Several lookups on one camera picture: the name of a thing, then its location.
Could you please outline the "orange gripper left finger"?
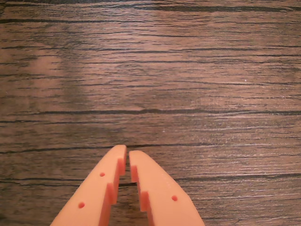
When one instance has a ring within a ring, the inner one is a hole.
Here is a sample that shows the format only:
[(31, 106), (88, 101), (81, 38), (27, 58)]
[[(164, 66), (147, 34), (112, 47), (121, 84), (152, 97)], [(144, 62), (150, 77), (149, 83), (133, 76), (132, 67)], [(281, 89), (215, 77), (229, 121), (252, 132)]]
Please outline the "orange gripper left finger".
[(127, 148), (116, 145), (97, 163), (55, 217), (52, 226), (107, 226), (125, 175)]

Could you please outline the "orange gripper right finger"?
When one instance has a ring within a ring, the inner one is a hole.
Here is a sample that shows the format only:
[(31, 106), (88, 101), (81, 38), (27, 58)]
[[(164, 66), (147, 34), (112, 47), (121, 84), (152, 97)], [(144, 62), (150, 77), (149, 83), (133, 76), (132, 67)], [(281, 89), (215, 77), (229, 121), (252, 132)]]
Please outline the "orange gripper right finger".
[(142, 151), (129, 152), (131, 180), (150, 226), (203, 226), (195, 205), (177, 182)]

